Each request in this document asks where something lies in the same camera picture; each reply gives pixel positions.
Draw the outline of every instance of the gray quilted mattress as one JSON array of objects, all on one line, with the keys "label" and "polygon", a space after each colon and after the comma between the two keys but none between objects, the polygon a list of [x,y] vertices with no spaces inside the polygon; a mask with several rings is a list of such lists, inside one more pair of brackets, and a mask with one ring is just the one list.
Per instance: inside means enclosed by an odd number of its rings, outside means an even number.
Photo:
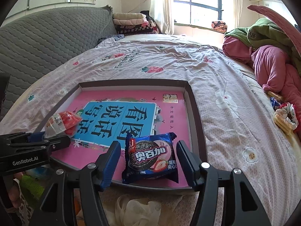
[{"label": "gray quilted mattress", "polygon": [[42,76],[116,34],[109,6],[32,13],[0,28],[0,72],[11,74],[2,117]]}]

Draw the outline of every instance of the blue snack package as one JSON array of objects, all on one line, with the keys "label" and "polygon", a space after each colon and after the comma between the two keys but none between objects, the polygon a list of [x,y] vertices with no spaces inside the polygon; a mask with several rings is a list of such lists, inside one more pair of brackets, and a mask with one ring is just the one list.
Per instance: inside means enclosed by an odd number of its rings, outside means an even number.
[{"label": "blue snack package", "polygon": [[174,133],[133,138],[125,141],[125,169],[122,183],[141,179],[167,178],[179,183],[176,156],[173,149]]},{"label": "blue snack package", "polygon": [[281,105],[274,97],[270,98],[272,107],[274,109],[274,111],[276,111],[277,109],[279,109],[279,106]]}]

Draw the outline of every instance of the green jacket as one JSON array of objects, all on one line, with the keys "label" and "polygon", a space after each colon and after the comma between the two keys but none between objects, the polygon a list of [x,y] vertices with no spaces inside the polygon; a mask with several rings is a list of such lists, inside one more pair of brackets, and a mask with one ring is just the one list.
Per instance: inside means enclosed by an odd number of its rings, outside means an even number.
[{"label": "green jacket", "polygon": [[292,63],[301,76],[301,57],[287,35],[269,19],[259,19],[247,28],[236,28],[225,33],[241,40],[246,46],[257,50],[261,46],[272,45],[281,48],[292,59]]}]

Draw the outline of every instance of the blue title panel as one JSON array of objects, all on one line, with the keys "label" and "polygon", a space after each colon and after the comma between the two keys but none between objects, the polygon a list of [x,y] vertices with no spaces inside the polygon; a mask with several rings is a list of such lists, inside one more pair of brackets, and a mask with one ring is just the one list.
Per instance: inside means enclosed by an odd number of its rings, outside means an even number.
[{"label": "blue title panel", "polygon": [[155,111],[155,103],[89,102],[73,138],[104,146],[117,140],[124,149],[128,133],[134,137],[152,133]]}]

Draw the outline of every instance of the pink blanket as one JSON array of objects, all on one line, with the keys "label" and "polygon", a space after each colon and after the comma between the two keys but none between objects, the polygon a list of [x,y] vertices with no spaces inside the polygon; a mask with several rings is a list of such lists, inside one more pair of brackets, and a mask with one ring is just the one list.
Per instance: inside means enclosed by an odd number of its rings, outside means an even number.
[{"label": "pink blanket", "polygon": [[[251,5],[248,8],[271,19],[287,34],[301,53],[301,34],[286,19],[265,6]],[[286,102],[296,105],[299,116],[297,130],[301,130],[301,78],[297,69],[290,64],[291,59],[287,53],[271,45],[260,47],[252,53],[252,48],[248,48],[234,37],[224,39],[223,51],[227,56],[249,66],[254,63],[252,67],[256,80],[263,90],[280,93]],[[301,131],[298,132],[298,136],[301,139]]]}]

